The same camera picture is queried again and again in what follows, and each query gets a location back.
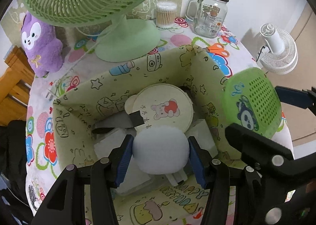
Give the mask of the green perforated panda speaker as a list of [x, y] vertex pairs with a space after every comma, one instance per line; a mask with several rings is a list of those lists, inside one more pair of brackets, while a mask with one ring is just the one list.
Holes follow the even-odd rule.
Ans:
[[247, 68], [230, 77], [222, 100], [228, 124], [236, 123], [266, 138], [272, 138], [282, 120], [282, 107], [265, 73]]

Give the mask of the white round puff case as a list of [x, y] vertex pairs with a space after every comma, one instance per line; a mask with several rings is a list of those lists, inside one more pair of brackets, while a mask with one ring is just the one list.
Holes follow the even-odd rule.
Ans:
[[178, 128], [144, 129], [133, 140], [132, 154], [141, 171], [151, 175], [173, 174], [189, 160], [189, 141]]

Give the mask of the purple plush bunny toy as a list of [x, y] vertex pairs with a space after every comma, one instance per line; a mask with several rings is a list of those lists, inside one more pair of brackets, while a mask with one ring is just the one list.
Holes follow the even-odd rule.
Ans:
[[21, 43], [28, 62], [37, 77], [55, 73], [63, 65], [63, 44], [55, 27], [27, 12], [21, 27]]

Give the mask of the yellow cartoon fabric storage box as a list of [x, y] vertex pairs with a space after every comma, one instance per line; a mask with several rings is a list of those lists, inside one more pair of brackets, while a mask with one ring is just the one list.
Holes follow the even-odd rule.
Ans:
[[242, 166], [241, 154], [224, 135], [224, 86], [233, 77], [224, 73], [226, 60], [198, 45], [185, 45], [159, 54], [162, 63], [150, 68], [153, 55], [130, 61], [131, 70], [113, 67], [92, 77], [54, 101], [54, 139], [61, 168], [85, 167], [97, 160], [93, 129], [108, 118], [127, 113], [131, 127], [140, 132], [162, 125], [186, 132], [199, 118], [211, 138], [195, 138], [201, 148], [214, 143], [225, 162]]

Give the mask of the white clip fan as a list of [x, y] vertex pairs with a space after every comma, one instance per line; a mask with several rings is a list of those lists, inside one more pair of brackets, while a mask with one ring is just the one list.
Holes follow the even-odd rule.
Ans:
[[293, 37], [272, 23], [262, 24], [259, 30], [263, 40], [258, 60], [268, 71], [279, 75], [292, 72], [298, 63], [298, 51]]

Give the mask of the green desk fan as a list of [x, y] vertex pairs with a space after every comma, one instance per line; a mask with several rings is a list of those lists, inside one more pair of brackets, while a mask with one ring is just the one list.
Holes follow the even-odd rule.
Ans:
[[23, 0], [36, 18], [53, 26], [84, 27], [111, 22], [93, 47], [99, 59], [127, 62], [142, 57], [159, 43], [152, 21], [127, 19], [126, 14], [145, 0]]

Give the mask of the orange scissors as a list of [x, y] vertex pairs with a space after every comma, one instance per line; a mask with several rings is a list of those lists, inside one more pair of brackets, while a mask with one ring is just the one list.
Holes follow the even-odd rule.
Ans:
[[218, 55], [224, 58], [228, 58], [230, 56], [230, 53], [227, 50], [225, 50], [224, 45], [220, 43], [215, 43], [213, 45], [204, 47], [203, 50], [205, 50], [211, 56]]

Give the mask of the black key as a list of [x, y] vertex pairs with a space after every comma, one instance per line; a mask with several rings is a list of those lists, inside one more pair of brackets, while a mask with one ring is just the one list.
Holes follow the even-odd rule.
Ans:
[[144, 118], [140, 111], [127, 114], [126, 111], [120, 111], [112, 116], [96, 122], [92, 127], [93, 134], [106, 134], [116, 128], [131, 129], [143, 125]]

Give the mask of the clear plastic case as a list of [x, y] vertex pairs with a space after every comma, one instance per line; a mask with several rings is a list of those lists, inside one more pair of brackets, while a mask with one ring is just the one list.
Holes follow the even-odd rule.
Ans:
[[114, 191], [122, 196], [134, 193], [153, 182], [153, 177], [142, 172], [132, 157], [133, 140], [131, 131], [114, 128], [106, 134], [97, 135], [94, 143], [98, 159], [110, 159]]

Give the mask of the floral tablecloth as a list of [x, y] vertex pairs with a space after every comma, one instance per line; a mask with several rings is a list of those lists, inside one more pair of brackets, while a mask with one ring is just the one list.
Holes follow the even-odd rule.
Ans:
[[[98, 58], [93, 47], [100, 32], [83, 36], [76, 32], [68, 37], [68, 45], [63, 50], [64, 64], [56, 73], [49, 73], [44, 78], [33, 81], [31, 97], [28, 103], [26, 124], [27, 177], [26, 193], [31, 210], [36, 213], [47, 193], [65, 168], [59, 166], [54, 139], [54, 101], [70, 92], [81, 83], [115, 67], [119, 73], [131, 70], [130, 61], [106, 62]], [[224, 73], [233, 75], [247, 68], [259, 68], [247, 49], [227, 28], [220, 29], [214, 39], [199, 37], [194, 34], [189, 23], [183, 18], [176, 18], [172, 28], [160, 30], [161, 39], [148, 54], [153, 55], [150, 68], [157, 68], [162, 59], [160, 53], [185, 45], [207, 47], [215, 43], [224, 45], [230, 53], [224, 65]], [[49, 102], [44, 94], [51, 87], [57, 87], [57, 98]], [[292, 139], [287, 122], [282, 112], [281, 123], [271, 140], [292, 149]], [[209, 195], [196, 181], [194, 175], [188, 175], [182, 185], [172, 186], [165, 174], [151, 175], [153, 182], [134, 193], [118, 195], [114, 191], [114, 206], [120, 224], [199, 224], [202, 221]]]

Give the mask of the cream round bear compact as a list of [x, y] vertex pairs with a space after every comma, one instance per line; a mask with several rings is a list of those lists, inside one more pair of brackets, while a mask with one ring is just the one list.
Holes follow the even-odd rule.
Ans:
[[140, 112], [144, 123], [136, 126], [137, 132], [150, 127], [171, 126], [186, 132], [193, 120], [193, 103], [188, 94], [167, 83], [148, 86], [127, 99], [127, 114]]

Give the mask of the wooden chair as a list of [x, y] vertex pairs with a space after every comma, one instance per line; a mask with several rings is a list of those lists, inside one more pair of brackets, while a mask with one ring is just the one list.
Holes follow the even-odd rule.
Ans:
[[5, 63], [8, 68], [1, 76], [1, 126], [8, 125], [12, 120], [25, 121], [29, 93], [35, 77], [25, 52], [18, 46], [9, 52]]

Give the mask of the glass mug jar green lid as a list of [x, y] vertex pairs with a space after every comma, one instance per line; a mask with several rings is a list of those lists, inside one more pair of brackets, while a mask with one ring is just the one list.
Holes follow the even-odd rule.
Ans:
[[216, 38], [226, 18], [230, 0], [189, 0], [185, 12], [195, 34]]

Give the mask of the cotton swab container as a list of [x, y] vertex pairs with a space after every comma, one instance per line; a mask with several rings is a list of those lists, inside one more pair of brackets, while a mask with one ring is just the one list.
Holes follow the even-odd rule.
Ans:
[[169, 29], [175, 23], [177, 4], [172, 1], [160, 1], [155, 7], [156, 25], [161, 29]]

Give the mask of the black clothing on chair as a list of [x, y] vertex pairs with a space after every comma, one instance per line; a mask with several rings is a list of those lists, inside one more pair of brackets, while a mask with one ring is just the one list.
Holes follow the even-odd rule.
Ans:
[[26, 183], [26, 123], [13, 120], [1, 127], [1, 224], [30, 224]]

